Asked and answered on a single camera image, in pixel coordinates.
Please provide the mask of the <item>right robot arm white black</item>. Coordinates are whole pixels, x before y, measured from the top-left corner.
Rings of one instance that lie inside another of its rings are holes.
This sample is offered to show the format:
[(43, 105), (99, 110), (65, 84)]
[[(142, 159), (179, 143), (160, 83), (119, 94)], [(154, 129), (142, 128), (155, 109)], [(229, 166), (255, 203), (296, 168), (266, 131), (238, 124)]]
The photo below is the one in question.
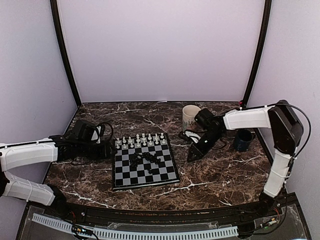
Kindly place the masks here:
[(276, 103), (255, 107), (239, 107), (220, 115), (207, 108), (200, 110), (195, 122), (203, 129), (202, 136), (188, 150), (187, 161), (202, 159), (226, 131), (269, 129), (272, 135), (273, 156), (267, 181), (255, 205), (255, 213), (266, 217), (275, 208), (275, 201), (284, 188), (295, 160), (305, 144), (301, 144), (304, 126), (296, 112), (304, 112), (282, 99)]

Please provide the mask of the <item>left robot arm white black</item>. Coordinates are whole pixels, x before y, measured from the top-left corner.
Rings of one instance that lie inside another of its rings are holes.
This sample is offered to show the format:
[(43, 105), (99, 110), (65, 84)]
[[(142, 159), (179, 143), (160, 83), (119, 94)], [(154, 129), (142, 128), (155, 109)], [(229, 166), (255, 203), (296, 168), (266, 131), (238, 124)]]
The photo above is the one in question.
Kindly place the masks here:
[(1, 144), (0, 195), (49, 206), (60, 218), (67, 218), (71, 208), (65, 195), (54, 185), (32, 182), (10, 173), (11, 169), (37, 164), (86, 158), (108, 159), (113, 154), (112, 137), (103, 140), (108, 122), (98, 124), (76, 121), (64, 135), (52, 135), (37, 141)]

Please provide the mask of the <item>dark blue mug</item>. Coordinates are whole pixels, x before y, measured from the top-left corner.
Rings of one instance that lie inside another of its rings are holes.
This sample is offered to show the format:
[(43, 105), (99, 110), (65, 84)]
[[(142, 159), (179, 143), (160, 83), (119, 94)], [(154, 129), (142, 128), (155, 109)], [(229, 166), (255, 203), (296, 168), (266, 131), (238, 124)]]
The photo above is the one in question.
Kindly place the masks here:
[(248, 129), (239, 129), (233, 141), (233, 148), (237, 152), (246, 152), (251, 142), (255, 139), (256, 134)]

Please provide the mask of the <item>black frame post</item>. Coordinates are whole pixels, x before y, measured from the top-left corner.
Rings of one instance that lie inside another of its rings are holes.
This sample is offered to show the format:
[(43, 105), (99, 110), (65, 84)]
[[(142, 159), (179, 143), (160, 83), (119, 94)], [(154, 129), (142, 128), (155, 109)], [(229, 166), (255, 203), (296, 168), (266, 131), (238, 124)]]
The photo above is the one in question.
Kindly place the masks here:
[(79, 92), (78, 92), (78, 89), (76, 86), (76, 82), (75, 82), (75, 79), (74, 79), (74, 76), (72, 73), (72, 68), (71, 68), (69, 56), (67, 53), (67, 48), (66, 48), (66, 44), (65, 44), (65, 39), (64, 39), (60, 14), (59, 14), (58, 1), (57, 0), (50, 0), (49, 2), (50, 2), (50, 9), (51, 9), (51, 15), (52, 15), (52, 20), (53, 20), (55, 35), (56, 35), (63, 67), (64, 67), (64, 70), (66, 73), (66, 77), (67, 77), (68, 84), (71, 89), (73, 99), (75, 101), (77, 108), (79, 108), (82, 105), (82, 101), (81, 101), (81, 98), (80, 98), (80, 95), (79, 95)]
[(248, 102), (255, 84), (255, 80), (257, 77), (258, 69), (260, 66), (260, 62), (261, 62), (261, 58), (262, 58), (262, 54), (265, 46), (265, 40), (266, 40), (269, 21), (270, 21), (271, 9), (272, 9), (272, 0), (265, 0), (261, 26), (259, 31), (259, 37), (258, 37), (258, 42), (257, 42), (253, 63), (252, 63), (252, 68), (251, 68), (246, 89), (243, 95), (243, 99), (241, 100), (242, 107), (246, 107), (248, 105)]

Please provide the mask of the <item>pile of black chess pieces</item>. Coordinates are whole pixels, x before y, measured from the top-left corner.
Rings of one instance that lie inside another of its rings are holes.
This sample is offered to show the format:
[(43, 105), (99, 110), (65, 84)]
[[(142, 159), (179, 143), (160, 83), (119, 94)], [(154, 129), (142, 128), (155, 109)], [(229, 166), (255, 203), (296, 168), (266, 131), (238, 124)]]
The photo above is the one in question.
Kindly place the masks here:
[(136, 169), (138, 165), (144, 163), (144, 160), (150, 163), (154, 163), (156, 165), (159, 165), (161, 162), (160, 158), (157, 158), (155, 155), (152, 155), (149, 152), (134, 153), (133, 156), (129, 158), (130, 167)]

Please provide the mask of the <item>black white chessboard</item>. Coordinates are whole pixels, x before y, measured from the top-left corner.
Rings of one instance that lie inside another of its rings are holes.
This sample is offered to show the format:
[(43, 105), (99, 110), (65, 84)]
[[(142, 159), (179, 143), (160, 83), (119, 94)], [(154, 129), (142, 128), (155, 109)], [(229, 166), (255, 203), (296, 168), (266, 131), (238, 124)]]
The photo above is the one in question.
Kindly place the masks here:
[[(180, 175), (172, 152), (167, 133), (137, 134), (123, 137), (116, 145), (112, 162), (112, 189), (114, 191), (129, 190), (142, 187), (175, 184), (180, 182)], [(136, 169), (130, 167), (129, 158), (134, 153), (150, 153), (159, 158), (160, 164), (146, 160)]]

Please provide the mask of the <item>cream seashell mug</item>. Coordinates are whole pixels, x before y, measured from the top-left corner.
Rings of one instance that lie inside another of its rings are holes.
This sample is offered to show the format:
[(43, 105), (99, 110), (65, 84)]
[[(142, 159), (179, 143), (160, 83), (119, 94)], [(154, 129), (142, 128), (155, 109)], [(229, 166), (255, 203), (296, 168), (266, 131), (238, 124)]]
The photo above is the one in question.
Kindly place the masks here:
[(196, 105), (186, 105), (182, 109), (182, 130), (203, 132), (204, 129), (196, 122), (195, 117), (202, 109)]

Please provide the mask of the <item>left black frame post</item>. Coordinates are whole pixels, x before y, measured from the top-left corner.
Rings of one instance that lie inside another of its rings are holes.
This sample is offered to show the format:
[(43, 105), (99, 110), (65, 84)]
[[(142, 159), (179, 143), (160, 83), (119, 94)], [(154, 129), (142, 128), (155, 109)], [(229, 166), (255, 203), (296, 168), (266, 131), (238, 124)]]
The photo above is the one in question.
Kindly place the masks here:
[(69, 56), (67, 53), (67, 48), (66, 48), (66, 44), (65, 44), (65, 39), (64, 39), (60, 14), (59, 14), (58, 1), (57, 0), (50, 0), (49, 2), (50, 2), (50, 9), (51, 9), (51, 15), (52, 15), (52, 20), (53, 20), (55, 35), (56, 35), (63, 67), (64, 67), (64, 70), (66, 73), (66, 77), (67, 77), (68, 84), (71, 89), (73, 99), (75, 101), (77, 108), (79, 108), (82, 105), (82, 101), (81, 101), (81, 98), (80, 98), (80, 95), (79, 95), (79, 92), (78, 92), (78, 89), (76, 86), (76, 82), (75, 82), (75, 79), (74, 79), (74, 76), (72, 73), (72, 68), (71, 68)]

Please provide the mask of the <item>white rook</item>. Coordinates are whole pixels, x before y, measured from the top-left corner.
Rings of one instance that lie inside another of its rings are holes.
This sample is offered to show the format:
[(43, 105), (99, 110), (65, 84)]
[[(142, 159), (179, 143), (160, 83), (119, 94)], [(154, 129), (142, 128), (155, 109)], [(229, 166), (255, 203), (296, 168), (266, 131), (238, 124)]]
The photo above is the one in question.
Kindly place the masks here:
[(120, 143), (121, 143), (120, 138), (117, 137), (117, 138), (116, 138), (116, 145), (119, 145)]

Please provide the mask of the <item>right black frame post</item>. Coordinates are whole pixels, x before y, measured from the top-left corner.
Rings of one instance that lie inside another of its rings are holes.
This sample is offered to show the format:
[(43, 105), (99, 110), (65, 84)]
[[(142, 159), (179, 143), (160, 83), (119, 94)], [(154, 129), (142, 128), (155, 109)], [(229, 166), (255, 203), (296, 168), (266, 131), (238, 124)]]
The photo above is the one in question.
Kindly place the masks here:
[(241, 100), (242, 107), (246, 107), (248, 105), (248, 102), (255, 84), (255, 80), (257, 77), (258, 69), (260, 66), (260, 62), (261, 62), (261, 58), (262, 58), (262, 54), (265, 46), (265, 40), (266, 40), (269, 21), (270, 21), (271, 9), (272, 9), (272, 0), (265, 0), (261, 26), (259, 31), (259, 37), (258, 37), (258, 42), (257, 42), (253, 63), (252, 63), (252, 68), (251, 68), (246, 89), (243, 95), (243, 99)]

